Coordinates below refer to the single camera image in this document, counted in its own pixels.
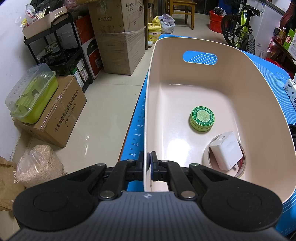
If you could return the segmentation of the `white tape roll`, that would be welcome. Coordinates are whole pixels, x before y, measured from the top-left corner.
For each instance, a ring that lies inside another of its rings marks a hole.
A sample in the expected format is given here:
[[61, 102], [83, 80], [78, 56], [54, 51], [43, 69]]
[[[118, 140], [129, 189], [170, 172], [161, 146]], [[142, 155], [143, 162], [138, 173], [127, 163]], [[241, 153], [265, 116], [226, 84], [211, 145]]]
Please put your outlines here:
[[240, 178], [245, 171], [245, 167], [246, 167], [246, 157], [245, 157], [245, 151], [243, 150], [243, 147], [241, 145], [241, 143], [239, 142], [239, 145], [241, 147], [241, 151], [243, 153], [243, 157], [240, 159], [240, 161], [229, 171], [224, 171], [221, 170], [217, 164], [217, 161], [214, 157], [214, 154], [212, 152], [212, 150], [209, 147], [210, 144], [208, 144], [208, 146], [206, 147], [206, 149], [204, 150], [204, 154], [203, 154], [203, 159], [202, 159], [202, 164], [206, 167], [209, 167], [211, 169], [214, 169], [216, 171], [222, 172], [224, 174], [236, 177], [236, 178]]

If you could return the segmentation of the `green round tin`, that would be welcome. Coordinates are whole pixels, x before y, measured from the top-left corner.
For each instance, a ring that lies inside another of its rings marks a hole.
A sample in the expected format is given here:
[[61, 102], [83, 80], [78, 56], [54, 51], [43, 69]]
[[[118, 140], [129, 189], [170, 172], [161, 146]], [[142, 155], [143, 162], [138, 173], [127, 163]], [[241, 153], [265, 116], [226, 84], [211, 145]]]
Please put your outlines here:
[[207, 132], [215, 123], [215, 115], [211, 109], [205, 106], [197, 106], [191, 111], [189, 122], [195, 130]]

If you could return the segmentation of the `large white charger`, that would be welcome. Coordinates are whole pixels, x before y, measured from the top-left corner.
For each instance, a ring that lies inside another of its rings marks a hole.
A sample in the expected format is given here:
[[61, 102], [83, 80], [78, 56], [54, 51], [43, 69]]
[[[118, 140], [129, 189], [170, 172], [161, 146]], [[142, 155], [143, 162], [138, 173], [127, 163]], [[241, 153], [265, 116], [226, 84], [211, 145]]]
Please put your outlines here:
[[209, 145], [221, 170], [229, 171], [243, 157], [239, 142], [234, 132], [225, 132]]

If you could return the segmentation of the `beige plastic storage bin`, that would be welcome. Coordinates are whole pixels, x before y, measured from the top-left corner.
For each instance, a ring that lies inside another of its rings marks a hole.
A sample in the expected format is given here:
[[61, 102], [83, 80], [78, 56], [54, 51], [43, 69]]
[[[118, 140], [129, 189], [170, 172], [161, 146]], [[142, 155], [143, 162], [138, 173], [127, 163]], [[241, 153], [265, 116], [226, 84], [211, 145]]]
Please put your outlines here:
[[[192, 63], [199, 53], [216, 63]], [[195, 130], [191, 111], [205, 106], [215, 123]], [[243, 52], [194, 38], [168, 37], [152, 53], [144, 117], [144, 151], [182, 167], [202, 163], [204, 150], [218, 135], [234, 132], [245, 151], [242, 179], [287, 201], [295, 190], [295, 148], [284, 113], [259, 69]]]

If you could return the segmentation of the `floor cardboard box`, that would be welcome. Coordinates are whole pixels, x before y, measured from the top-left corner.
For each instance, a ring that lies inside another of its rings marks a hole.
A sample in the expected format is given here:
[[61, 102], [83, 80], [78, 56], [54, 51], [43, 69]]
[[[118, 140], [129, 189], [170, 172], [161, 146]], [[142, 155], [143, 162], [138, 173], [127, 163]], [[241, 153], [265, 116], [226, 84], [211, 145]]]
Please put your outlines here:
[[64, 148], [87, 99], [74, 75], [57, 77], [58, 89], [35, 124], [14, 123], [32, 137]]

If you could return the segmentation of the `bag of grain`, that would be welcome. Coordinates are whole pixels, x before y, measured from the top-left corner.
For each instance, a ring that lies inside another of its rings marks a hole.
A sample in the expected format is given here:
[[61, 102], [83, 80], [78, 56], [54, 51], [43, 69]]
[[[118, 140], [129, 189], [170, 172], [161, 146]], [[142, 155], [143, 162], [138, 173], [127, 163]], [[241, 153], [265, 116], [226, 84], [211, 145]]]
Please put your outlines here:
[[14, 171], [14, 183], [30, 188], [66, 175], [64, 165], [49, 145], [34, 146]]

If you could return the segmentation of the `lower large cardboard box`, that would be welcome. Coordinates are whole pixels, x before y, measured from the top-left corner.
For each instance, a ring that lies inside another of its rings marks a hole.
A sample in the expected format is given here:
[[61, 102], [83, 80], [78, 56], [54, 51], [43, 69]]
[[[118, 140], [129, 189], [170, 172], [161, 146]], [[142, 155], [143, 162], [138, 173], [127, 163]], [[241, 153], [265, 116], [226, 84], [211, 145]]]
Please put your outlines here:
[[144, 56], [143, 7], [143, 1], [88, 3], [105, 72], [132, 75]]

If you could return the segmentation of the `green clear lid container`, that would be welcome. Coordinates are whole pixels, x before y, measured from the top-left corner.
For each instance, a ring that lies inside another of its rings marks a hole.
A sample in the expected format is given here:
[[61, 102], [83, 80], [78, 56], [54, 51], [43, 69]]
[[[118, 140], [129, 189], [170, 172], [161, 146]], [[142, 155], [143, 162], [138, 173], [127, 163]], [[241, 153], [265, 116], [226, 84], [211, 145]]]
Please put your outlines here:
[[46, 63], [32, 66], [5, 100], [10, 115], [22, 123], [36, 123], [58, 89], [56, 72]]

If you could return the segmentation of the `blue silicone baking mat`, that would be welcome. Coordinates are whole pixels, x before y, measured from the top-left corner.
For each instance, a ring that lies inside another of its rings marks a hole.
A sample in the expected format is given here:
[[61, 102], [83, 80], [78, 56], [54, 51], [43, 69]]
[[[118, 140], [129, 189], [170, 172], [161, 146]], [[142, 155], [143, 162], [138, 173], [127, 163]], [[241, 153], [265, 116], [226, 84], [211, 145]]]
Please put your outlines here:
[[[189, 38], [185, 36], [175, 36], [169, 34], [163, 34], [160, 36], [162, 38], [168, 37], [182, 37]], [[286, 117], [287, 123], [289, 124], [290, 130], [292, 131], [292, 137], [295, 141], [295, 109], [288, 98], [287, 93], [284, 90], [284, 84], [289, 79], [287, 72], [285, 70], [280, 70], [274, 64], [263, 60], [253, 54], [245, 52], [245, 54], [252, 60], [259, 71], [262, 73], [267, 83], [271, 87], [275, 97], [280, 104], [280, 107]], [[199, 53], [189, 53], [185, 54], [184, 60], [194, 63], [203, 63], [203, 60], [210, 61], [210, 63], [216, 63], [217, 58], [214, 60], [213, 54], [209, 54], [210, 57], [205, 57], [206, 54]], [[144, 128], [144, 106], [145, 106], [145, 96], [147, 88], [147, 75], [145, 77], [137, 104], [134, 109], [132, 120], [130, 121], [130, 127], [127, 131], [125, 142], [123, 144], [121, 154], [119, 156], [119, 161], [134, 159], [137, 160], [140, 151], [144, 151], [144, 130], [136, 130], [138, 128]], [[292, 196], [283, 204], [283, 212], [280, 218], [276, 230], [290, 237], [291, 240], [295, 237], [295, 191]]]

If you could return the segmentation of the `yellow detergent jug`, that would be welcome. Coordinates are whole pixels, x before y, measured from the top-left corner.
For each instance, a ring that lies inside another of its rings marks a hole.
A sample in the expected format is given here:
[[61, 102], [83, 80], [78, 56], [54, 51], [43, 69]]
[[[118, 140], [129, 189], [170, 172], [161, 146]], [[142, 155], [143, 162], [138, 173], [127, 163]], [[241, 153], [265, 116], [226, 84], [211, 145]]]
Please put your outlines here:
[[159, 39], [162, 33], [162, 26], [159, 16], [154, 17], [151, 23], [148, 23], [149, 41], [153, 44]]

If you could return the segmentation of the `plastic bag on floor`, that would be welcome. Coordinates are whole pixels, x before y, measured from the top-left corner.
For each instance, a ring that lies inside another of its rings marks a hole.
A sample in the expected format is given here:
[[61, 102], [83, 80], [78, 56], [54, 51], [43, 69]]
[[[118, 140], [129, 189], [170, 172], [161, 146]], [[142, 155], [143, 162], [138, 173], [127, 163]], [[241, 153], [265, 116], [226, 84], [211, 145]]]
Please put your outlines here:
[[175, 28], [175, 20], [168, 14], [159, 17], [162, 34], [171, 34]]

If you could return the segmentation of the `red bucket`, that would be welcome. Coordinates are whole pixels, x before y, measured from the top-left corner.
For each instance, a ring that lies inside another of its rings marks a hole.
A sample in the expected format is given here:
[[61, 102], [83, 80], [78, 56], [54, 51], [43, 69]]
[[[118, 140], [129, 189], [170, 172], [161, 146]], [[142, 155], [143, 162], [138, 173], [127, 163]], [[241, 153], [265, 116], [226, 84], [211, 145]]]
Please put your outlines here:
[[226, 15], [226, 12], [224, 11], [224, 9], [220, 7], [215, 7], [212, 11], [210, 11], [210, 16], [209, 16], [210, 30], [217, 33], [222, 33], [221, 23], [225, 15]]

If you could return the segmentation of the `green black bicycle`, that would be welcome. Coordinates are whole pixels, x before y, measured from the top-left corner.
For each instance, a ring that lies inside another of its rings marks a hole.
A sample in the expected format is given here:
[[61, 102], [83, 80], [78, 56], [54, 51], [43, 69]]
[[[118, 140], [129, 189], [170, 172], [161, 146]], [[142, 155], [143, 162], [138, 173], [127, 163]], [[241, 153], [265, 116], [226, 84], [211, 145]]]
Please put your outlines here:
[[260, 17], [260, 11], [248, 5], [247, 1], [240, 1], [240, 3], [242, 8], [238, 13], [225, 15], [222, 18], [222, 34], [229, 46], [255, 54], [256, 44], [250, 19], [254, 16]]

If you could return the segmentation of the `green white carton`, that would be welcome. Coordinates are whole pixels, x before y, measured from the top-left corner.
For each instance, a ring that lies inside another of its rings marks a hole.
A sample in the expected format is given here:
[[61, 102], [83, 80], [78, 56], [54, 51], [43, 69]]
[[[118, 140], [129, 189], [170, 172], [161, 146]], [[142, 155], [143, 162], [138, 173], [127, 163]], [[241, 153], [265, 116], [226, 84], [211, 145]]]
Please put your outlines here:
[[296, 58], [296, 33], [294, 30], [289, 30], [283, 47], [289, 52], [293, 59]]

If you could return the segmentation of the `white refrigerator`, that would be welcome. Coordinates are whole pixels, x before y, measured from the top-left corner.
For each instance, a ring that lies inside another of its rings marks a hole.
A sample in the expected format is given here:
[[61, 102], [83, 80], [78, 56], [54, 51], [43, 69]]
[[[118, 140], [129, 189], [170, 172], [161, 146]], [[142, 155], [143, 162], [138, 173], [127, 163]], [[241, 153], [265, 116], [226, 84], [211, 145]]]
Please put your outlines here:
[[247, 4], [258, 9], [260, 16], [250, 19], [250, 25], [255, 38], [255, 55], [265, 59], [270, 40], [275, 28], [280, 26], [280, 20], [288, 10], [291, 1], [247, 1]]

